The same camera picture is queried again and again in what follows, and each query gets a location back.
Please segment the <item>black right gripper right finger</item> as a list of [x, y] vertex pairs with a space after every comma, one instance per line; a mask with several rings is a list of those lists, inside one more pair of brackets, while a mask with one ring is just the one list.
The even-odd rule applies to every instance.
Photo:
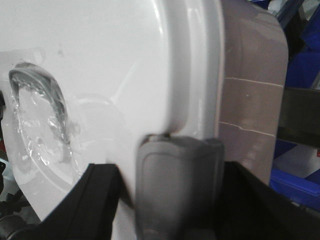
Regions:
[[318, 240], [320, 220], [279, 195], [238, 162], [224, 164], [214, 217], [219, 240]]

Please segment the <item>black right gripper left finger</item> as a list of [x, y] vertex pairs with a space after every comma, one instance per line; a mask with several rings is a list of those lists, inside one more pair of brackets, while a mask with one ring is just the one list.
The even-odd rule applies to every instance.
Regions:
[[37, 239], [111, 239], [122, 186], [115, 164], [89, 164], [72, 190], [37, 227]]

